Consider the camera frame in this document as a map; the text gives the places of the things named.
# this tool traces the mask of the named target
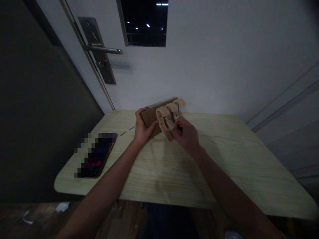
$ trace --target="table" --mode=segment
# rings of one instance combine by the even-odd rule
[[[86,195],[99,179],[74,178],[79,158],[99,132],[117,133],[103,175],[132,141],[134,113],[107,113],[82,144],[86,150],[75,153],[62,168],[54,182],[55,190]],[[312,197],[244,122],[230,115],[183,115],[197,128],[200,143],[212,159],[265,214],[316,218],[318,207]],[[175,140],[168,143],[163,133],[149,140],[140,151],[120,199],[201,208],[213,208],[216,202],[195,162]]]

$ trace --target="dark floor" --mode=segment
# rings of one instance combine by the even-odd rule
[[[0,206],[0,238],[55,238],[80,202],[71,202],[65,212],[56,212],[59,203],[12,204]],[[23,214],[29,210],[26,220]],[[201,239],[224,238],[224,231],[232,226],[224,213],[216,207],[213,210],[191,208],[194,223]],[[138,238],[147,221],[147,212],[140,202],[119,200],[117,209],[102,223],[96,238]],[[285,233],[308,238],[313,228],[298,220],[270,217],[275,226]]]

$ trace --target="hand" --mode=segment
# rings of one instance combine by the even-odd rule
[[[183,116],[175,121],[175,125],[180,125],[183,132],[179,131],[177,126],[172,130],[175,140],[182,146],[190,155],[196,153],[200,148],[197,129],[188,122]]]
[[[135,142],[139,147],[142,147],[146,143],[158,123],[158,120],[156,120],[149,128],[147,128],[141,117],[141,112],[144,110],[146,110],[146,108],[141,108],[135,112],[136,123],[133,142]]]

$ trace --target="white door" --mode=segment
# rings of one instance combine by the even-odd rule
[[[108,54],[115,109],[177,96],[183,111],[248,121],[319,58],[313,17],[298,0],[169,0],[166,47],[125,46],[116,0],[67,3],[78,26],[94,17],[104,45],[123,50]]]

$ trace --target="door window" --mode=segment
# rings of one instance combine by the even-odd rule
[[[126,46],[166,46],[168,0],[117,0]]]

